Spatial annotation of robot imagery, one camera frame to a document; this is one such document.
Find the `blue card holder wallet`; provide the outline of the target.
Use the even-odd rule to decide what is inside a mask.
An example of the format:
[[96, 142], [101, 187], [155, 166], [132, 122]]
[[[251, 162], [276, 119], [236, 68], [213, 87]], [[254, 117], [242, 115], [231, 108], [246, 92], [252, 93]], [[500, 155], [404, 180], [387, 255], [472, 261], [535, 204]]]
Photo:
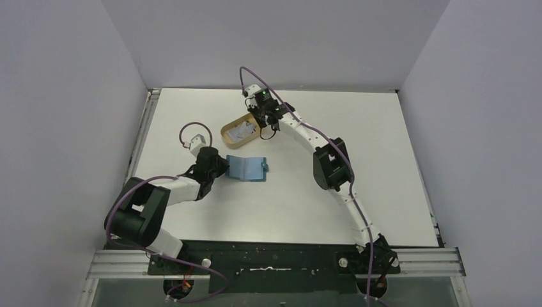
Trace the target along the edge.
[[226, 176], [243, 182], [265, 182], [269, 170], [266, 157], [238, 157], [227, 155], [229, 168]]

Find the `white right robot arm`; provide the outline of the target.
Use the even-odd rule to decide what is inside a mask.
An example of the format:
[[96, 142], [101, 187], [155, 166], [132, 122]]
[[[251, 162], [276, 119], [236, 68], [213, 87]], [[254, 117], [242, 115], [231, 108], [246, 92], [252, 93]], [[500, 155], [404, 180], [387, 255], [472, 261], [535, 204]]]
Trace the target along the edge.
[[242, 95], [248, 112], [261, 128], [270, 127], [290, 136], [313, 155], [315, 182], [351, 215], [352, 237], [360, 252], [371, 251], [381, 232], [357, 200], [355, 173], [345, 142], [341, 138], [331, 139], [306, 123], [293, 106], [273, 98], [268, 88], [254, 85], [251, 90], [243, 90]]

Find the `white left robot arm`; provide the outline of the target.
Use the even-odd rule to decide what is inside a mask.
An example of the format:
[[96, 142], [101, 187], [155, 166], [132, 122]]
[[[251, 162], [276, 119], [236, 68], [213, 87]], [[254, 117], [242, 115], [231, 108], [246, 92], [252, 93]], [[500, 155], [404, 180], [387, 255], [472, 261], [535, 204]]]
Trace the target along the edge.
[[168, 206], [202, 200], [215, 179], [229, 169], [218, 149], [202, 147], [195, 163], [181, 175], [130, 178], [104, 221], [107, 240], [112, 235], [155, 255], [177, 258], [183, 242], [162, 228]]

